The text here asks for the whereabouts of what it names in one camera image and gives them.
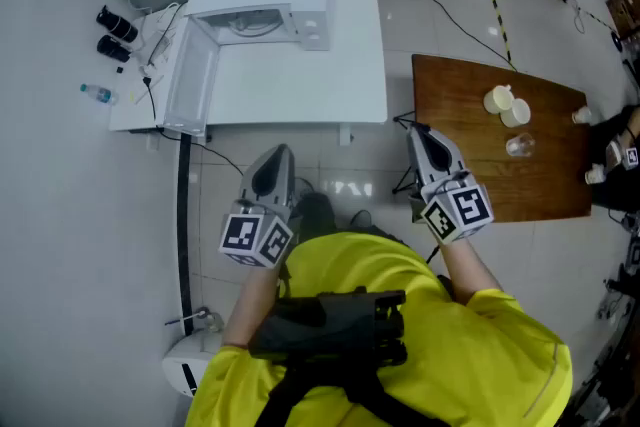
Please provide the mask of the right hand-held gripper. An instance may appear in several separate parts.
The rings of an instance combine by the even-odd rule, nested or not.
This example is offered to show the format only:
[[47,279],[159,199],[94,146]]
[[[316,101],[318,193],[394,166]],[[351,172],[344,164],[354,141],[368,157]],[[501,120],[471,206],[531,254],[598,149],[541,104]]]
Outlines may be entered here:
[[418,189],[417,198],[423,203],[418,219],[426,223],[438,244],[468,238],[494,221],[486,187],[465,169],[452,140],[428,125],[412,123],[407,145],[416,179],[430,183]]

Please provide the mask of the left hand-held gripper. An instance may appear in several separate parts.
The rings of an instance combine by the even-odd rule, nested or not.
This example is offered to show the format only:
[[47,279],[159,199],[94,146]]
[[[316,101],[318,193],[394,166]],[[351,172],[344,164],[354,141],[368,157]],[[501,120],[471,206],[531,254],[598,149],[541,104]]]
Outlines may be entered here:
[[244,173],[240,198],[225,216],[219,252],[248,267],[275,268],[293,240],[290,212],[259,203],[292,208],[295,159],[286,144],[263,153]]

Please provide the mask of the person's left forearm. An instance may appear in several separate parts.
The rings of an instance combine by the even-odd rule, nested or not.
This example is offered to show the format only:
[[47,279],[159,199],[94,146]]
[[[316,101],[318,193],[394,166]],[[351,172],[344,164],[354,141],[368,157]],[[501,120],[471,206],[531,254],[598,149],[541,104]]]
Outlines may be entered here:
[[226,323],[223,346],[246,348],[274,305],[281,266],[253,268]]

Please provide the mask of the person's right forearm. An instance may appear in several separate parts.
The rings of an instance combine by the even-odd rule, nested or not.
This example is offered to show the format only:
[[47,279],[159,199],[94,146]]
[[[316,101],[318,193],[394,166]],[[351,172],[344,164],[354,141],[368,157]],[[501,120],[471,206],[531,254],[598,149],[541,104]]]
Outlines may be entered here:
[[439,249],[458,303],[468,304],[481,291],[503,290],[467,238],[440,244]]

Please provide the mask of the black tripod stand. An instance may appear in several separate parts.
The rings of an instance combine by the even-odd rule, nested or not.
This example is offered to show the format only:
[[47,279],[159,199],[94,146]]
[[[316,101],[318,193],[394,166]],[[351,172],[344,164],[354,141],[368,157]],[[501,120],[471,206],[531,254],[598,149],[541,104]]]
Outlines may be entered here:
[[[401,128],[406,131],[406,142],[407,142],[407,130],[412,123],[418,123],[414,119],[410,119],[410,115],[414,115],[415,112],[406,112],[402,115],[395,116],[393,118],[393,122],[398,124]],[[417,199],[421,197],[421,190],[424,186],[428,186],[433,183],[419,183],[416,179],[416,174],[414,169],[411,166],[410,159],[409,165],[398,183],[392,189],[392,194],[397,195],[401,192],[406,192],[409,198]]]

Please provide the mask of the brown wooden table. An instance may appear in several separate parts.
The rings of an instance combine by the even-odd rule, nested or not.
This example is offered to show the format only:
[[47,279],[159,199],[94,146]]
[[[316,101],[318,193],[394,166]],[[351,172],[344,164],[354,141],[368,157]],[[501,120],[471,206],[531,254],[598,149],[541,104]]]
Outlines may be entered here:
[[[496,222],[590,216],[589,128],[572,122],[586,104],[582,92],[505,68],[420,54],[412,57],[412,71],[418,122],[459,147],[487,189]],[[496,85],[510,85],[528,103],[528,124],[508,128],[484,109],[483,98]],[[509,156],[506,142],[522,133],[534,138],[533,155]]]

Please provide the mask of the black trousers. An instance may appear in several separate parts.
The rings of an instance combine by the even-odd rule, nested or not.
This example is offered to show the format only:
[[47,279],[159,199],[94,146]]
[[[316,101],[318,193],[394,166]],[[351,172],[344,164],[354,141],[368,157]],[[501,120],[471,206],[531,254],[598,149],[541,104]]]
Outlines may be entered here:
[[350,232],[378,236],[403,244],[401,239],[375,225],[371,213],[365,209],[357,211],[348,223],[339,224],[328,196],[319,192],[311,192],[304,196],[297,203],[295,213],[299,217],[299,243],[323,236]]

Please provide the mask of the clear plastic tumbler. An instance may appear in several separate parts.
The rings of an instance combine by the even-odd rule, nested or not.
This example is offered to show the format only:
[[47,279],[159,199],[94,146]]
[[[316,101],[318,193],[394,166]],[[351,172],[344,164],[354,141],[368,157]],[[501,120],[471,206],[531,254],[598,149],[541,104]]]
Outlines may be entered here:
[[511,157],[530,157],[535,150],[535,140],[529,133],[522,133],[509,139],[505,149]]

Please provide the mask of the white table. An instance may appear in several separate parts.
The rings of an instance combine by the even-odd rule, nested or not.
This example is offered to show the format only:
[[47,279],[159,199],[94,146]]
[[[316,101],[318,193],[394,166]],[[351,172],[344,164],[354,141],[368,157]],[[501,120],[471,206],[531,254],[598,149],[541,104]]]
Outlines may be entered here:
[[[295,43],[223,47],[205,131],[211,125],[385,122],[378,0],[333,0],[330,20],[327,51],[306,51]],[[139,68],[126,65],[118,79],[119,99],[111,110],[110,130],[160,126],[157,119],[164,113],[168,93],[166,66],[147,88]]]

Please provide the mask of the yellow black floor tape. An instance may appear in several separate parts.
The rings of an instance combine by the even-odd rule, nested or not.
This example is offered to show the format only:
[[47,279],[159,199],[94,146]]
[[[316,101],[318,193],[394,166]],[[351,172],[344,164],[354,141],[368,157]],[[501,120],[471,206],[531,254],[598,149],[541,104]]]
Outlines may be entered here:
[[[499,4],[497,2],[497,0],[490,0],[491,1],[491,5],[493,7],[495,16],[496,16],[496,20],[498,23],[498,28],[499,28],[499,34],[500,37],[502,38],[503,41],[503,45],[504,45],[504,49],[506,52],[506,56],[504,57],[504,60],[506,61],[506,63],[508,64],[508,66],[515,71],[516,68],[513,65],[513,59],[512,59],[512,53],[511,53],[511,47],[510,47],[510,40],[509,37],[507,35],[507,31],[506,31],[506,27],[504,24],[504,20],[502,17],[502,13],[500,11],[500,7]],[[580,33],[580,34],[584,34],[584,25],[581,25],[582,29],[579,29],[578,25],[577,25],[577,21],[581,21],[582,20],[582,16],[585,15],[588,18],[594,20],[595,22],[597,22],[598,24],[600,24],[601,26],[605,27],[606,29],[609,30],[612,41],[614,43],[614,46],[618,49],[619,52],[622,51],[622,43],[621,40],[619,38],[619,35],[617,33],[617,30],[614,29],[611,25],[609,25],[608,23],[606,23],[604,20],[600,19],[599,17],[597,17],[596,15],[592,14],[591,12],[585,10],[583,7],[580,6],[580,4],[576,1],[576,0],[556,0],[558,2],[561,2],[563,4],[568,4],[574,11],[574,26],[576,28],[576,30]]]

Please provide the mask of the plastic water bottle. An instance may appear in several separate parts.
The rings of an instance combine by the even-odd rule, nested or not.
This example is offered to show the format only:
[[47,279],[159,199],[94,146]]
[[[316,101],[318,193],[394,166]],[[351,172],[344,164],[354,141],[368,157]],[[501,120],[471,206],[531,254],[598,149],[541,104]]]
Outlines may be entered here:
[[115,105],[118,102],[118,95],[111,89],[102,86],[83,83],[80,86],[80,91],[102,104]]

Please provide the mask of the black cylinder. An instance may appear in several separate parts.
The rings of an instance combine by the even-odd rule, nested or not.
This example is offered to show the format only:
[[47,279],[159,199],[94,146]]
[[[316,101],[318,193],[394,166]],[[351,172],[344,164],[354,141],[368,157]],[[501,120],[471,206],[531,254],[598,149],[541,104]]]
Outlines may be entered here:
[[97,43],[96,50],[101,55],[121,63],[129,61],[131,51],[110,35],[104,35]]
[[138,29],[134,25],[122,16],[111,12],[106,5],[98,13],[96,22],[112,36],[126,43],[132,43],[138,36]]

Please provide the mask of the white round floor device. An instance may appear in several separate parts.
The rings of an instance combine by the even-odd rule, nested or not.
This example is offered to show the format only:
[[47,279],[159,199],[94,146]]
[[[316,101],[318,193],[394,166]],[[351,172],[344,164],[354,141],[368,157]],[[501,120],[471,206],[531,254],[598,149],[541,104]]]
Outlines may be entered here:
[[179,393],[194,397],[221,343],[222,333],[208,330],[197,331],[181,339],[162,360],[168,383]]

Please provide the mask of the yellow shirt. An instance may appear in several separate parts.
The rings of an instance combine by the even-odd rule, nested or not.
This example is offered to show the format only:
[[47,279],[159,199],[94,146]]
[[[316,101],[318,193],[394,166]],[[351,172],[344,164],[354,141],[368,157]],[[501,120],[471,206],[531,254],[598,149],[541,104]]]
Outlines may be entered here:
[[[455,300],[414,250],[366,234],[337,233],[299,244],[287,260],[293,296],[402,290],[405,363],[381,369],[384,390],[449,427],[554,427],[572,390],[567,345],[504,290]],[[185,427],[254,427],[282,367],[223,346],[191,403]]]

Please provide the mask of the black chest mount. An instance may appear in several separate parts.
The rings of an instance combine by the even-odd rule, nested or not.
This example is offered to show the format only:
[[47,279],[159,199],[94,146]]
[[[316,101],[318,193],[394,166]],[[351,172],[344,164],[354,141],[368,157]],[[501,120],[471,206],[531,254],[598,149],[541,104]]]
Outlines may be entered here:
[[407,360],[402,341],[402,290],[276,300],[248,343],[252,357],[291,366],[324,362],[364,363],[375,368]]

